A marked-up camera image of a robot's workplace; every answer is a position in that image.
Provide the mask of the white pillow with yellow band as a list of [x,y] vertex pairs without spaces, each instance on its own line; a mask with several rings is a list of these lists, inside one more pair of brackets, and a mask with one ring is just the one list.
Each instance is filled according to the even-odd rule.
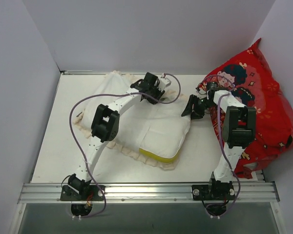
[[153,107],[138,118],[132,135],[133,149],[163,163],[178,155],[190,129],[189,117],[182,117],[182,107]]

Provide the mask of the white pillowcase with cream ruffle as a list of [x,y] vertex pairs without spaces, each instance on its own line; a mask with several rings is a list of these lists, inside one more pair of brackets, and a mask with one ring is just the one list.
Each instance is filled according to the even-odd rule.
[[[123,94],[129,89],[130,85],[137,80],[137,77],[134,75],[121,75],[119,72],[114,71],[105,76],[102,83],[96,90],[94,90],[94,94]],[[91,123],[98,105],[107,105],[116,99],[116,97],[106,96],[95,97],[80,105],[82,111],[73,119],[73,124],[84,134],[85,138],[89,138],[91,135]],[[132,135],[135,134],[134,125],[138,123],[138,118],[142,117],[145,112],[150,111],[151,108],[157,108],[161,105],[172,104],[175,106],[181,106],[183,112],[183,109],[186,107],[188,102],[188,98],[178,91],[166,89],[161,101],[161,103],[153,105],[144,99],[130,107],[124,114],[121,115],[118,134],[114,140],[107,144],[107,147],[118,150],[125,156],[141,161],[146,165],[159,167],[165,171],[174,170],[179,161],[180,151],[174,158],[175,160],[173,162],[163,163],[133,149]]]

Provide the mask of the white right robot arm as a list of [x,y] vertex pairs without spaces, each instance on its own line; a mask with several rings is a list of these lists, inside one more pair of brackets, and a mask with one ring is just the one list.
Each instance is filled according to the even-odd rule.
[[239,102],[231,91],[219,87],[217,82],[209,82],[206,97],[190,95],[181,115],[190,116],[192,120],[201,119],[212,107],[217,109],[222,155],[208,186],[199,189],[199,195],[202,198],[232,199],[235,197],[232,179],[238,160],[255,138],[256,110]]

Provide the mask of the red cartoon print pillow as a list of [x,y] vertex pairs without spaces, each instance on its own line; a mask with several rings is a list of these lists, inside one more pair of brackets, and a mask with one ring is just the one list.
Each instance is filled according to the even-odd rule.
[[263,170],[283,152],[293,148],[293,109],[284,97],[279,83],[259,49],[258,39],[248,49],[211,71],[197,91],[206,91],[209,81],[221,87],[233,84],[232,95],[246,106],[256,109],[255,140],[241,155],[235,173],[252,178],[252,172]]

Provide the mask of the aluminium back rail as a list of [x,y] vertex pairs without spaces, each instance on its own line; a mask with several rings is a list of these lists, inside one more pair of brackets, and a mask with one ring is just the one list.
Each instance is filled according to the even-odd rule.
[[91,75],[93,72],[91,70],[79,71],[79,70],[67,70],[61,71],[62,75]]

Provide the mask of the aluminium rail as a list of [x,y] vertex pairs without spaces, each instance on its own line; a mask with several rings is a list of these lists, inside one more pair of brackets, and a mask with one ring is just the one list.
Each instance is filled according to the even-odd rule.
[[[105,197],[113,203],[193,203],[201,193],[197,191],[204,183],[105,183]],[[59,183],[24,184],[19,204],[85,204],[72,193],[66,193]],[[242,181],[233,184],[237,202],[278,202],[279,195],[273,182]]]
[[91,70],[79,71],[79,70],[67,70],[61,71],[62,75],[91,75],[93,72]]

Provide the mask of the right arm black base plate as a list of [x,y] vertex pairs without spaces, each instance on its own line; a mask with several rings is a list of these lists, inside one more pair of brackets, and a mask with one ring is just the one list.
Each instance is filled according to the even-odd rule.
[[235,191],[230,184],[192,185],[192,199],[197,201],[230,201],[235,199]]

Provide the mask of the aluminium front rail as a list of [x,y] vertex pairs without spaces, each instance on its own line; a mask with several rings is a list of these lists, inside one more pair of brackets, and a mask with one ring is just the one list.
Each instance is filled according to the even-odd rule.
[[[105,183],[105,197],[113,203],[193,203],[201,193],[197,191],[204,183]],[[66,193],[59,183],[24,184],[19,204],[85,204],[72,193]],[[233,184],[237,202],[278,202],[279,195],[273,182],[242,181]]]

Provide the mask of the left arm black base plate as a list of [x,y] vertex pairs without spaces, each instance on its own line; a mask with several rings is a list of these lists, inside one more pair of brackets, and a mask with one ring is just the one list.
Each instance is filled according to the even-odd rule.
[[90,185],[83,192],[63,185],[60,201],[103,201],[103,193],[95,185]]

